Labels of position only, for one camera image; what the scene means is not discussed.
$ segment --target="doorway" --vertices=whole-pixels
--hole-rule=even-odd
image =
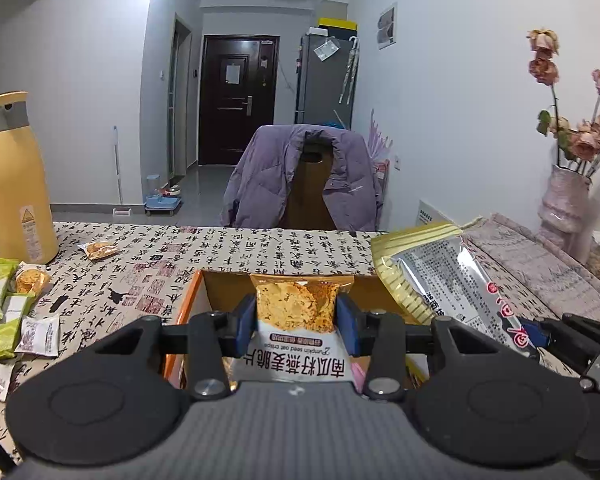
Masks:
[[[200,164],[237,164],[255,131],[273,124],[278,36],[205,36]]]
[[[187,102],[190,53],[191,31],[176,19],[171,43],[167,103],[167,161],[170,184],[174,184],[187,173]]]

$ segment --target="blue pet feeder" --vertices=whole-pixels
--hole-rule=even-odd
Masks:
[[[148,189],[152,189],[154,193],[146,196],[144,212],[147,216],[151,216],[152,212],[168,212],[170,216],[173,216],[173,212],[180,205],[182,199],[179,196],[162,195],[159,184],[160,175],[149,175],[146,179],[149,184]]]

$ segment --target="yellow bottle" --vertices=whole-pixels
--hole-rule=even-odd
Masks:
[[[0,95],[0,258],[46,264],[58,238],[26,101],[26,92]]]

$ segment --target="warning label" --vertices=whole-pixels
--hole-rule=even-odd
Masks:
[[[29,211],[29,209],[25,209],[24,215],[22,215],[22,223],[24,224],[26,222],[31,222],[32,220],[35,220],[35,218],[33,218],[31,211]]]
[[[22,218],[22,232],[24,234],[24,243],[29,255],[27,263],[35,264],[42,260],[42,244],[38,236],[36,227],[36,217],[34,216],[33,206],[27,205],[20,208],[20,217]]]

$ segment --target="door handle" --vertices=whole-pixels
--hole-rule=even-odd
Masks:
[[[253,96],[247,96],[247,102],[242,104],[247,105],[247,117],[251,117],[251,109],[253,108]]]

